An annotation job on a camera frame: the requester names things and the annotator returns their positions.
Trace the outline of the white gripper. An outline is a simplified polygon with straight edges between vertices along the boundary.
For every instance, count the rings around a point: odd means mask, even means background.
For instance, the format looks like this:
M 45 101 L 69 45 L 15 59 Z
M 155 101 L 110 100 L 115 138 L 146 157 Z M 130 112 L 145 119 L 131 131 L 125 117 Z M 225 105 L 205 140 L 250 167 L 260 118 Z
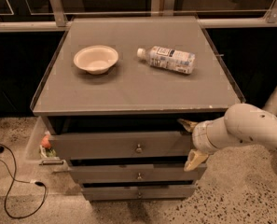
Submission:
M 226 128 L 223 119 L 207 120 L 197 124 L 188 119 L 177 120 L 187 132 L 192 133 L 193 145 L 187 156 L 184 171 L 195 170 L 206 161 L 208 154 L 214 154 L 225 146 Z

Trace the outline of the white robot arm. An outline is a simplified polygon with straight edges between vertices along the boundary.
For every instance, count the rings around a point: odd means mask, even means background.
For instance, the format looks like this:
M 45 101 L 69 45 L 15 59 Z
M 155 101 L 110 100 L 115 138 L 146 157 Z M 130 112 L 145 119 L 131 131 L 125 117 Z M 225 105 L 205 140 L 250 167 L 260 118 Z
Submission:
M 254 105 L 236 104 L 214 120 L 178 122 L 192 133 L 191 149 L 184 171 L 196 169 L 210 155 L 225 147 L 243 147 L 259 143 L 277 150 L 277 117 Z

